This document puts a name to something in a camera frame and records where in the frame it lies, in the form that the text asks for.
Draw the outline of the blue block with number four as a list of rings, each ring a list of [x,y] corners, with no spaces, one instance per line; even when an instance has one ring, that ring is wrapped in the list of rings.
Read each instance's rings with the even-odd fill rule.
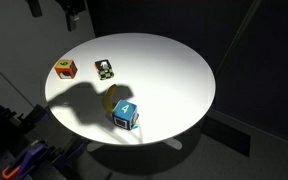
[[[120,100],[113,110],[112,117],[116,126],[131,130],[138,118],[137,106],[128,101]]]

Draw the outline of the black green checkered block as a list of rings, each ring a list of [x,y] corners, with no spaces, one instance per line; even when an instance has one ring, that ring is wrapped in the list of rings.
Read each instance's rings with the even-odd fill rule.
[[[108,59],[96,61],[94,63],[94,67],[100,80],[106,80],[114,77],[114,72]]]

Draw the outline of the orange block with number nine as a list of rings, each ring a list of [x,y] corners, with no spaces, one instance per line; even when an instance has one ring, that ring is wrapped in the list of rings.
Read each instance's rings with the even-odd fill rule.
[[[58,60],[54,69],[61,79],[74,79],[77,73],[77,67],[73,60]]]

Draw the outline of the round white table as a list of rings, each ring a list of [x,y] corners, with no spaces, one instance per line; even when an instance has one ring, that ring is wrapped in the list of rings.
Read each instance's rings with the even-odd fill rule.
[[[175,137],[207,113],[216,85],[206,61],[190,47],[157,35],[122,33],[82,43],[64,56],[77,66],[74,79],[54,70],[45,83],[51,113],[66,128],[90,139],[88,150],[102,145],[140,146],[164,142],[180,150]],[[100,80],[94,63],[108,59],[114,77]],[[107,89],[117,85],[116,101],[138,106],[138,127],[113,124],[102,106]]]

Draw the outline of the yellow banana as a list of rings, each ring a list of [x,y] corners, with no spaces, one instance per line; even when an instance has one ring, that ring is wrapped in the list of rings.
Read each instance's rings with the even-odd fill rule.
[[[115,108],[113,103],[113,97],[115,95],[116,89],[117,89],[116,84],[111,85],[103,96],[102,99],[103,108],[108,113],[112,113]]]

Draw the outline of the purple orange clamp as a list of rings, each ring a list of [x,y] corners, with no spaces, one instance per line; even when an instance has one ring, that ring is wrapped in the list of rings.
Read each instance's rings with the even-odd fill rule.
[[[29,147],[2,171],[3,180],[23,180],[42,161],[47,151],[48,148],[42,143]]]

